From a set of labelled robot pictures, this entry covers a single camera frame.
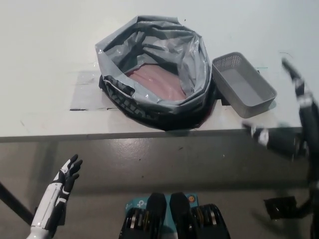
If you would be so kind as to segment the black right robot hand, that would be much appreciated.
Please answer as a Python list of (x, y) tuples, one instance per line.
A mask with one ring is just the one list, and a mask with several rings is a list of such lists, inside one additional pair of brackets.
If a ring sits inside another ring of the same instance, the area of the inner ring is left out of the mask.
[(291, 77), (295, 88), (302, 132), (295, 133), (287, 128), (258, 127), (243, 122), (247, 134), (258, 144), (288, 158), (308, 157), (310, 160), (319, 158), (319, 106), (308, 88), (305, 80), (297, 69), (285, 58), (282, 66)]

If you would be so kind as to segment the white and black left hand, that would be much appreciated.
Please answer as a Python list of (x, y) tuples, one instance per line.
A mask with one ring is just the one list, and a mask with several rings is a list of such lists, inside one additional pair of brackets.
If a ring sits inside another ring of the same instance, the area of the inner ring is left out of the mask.
[(28, 239), (51, 239), (64, 224), (67, 202), (82, 163), (75, 154), (59, 169), (35, 212)]

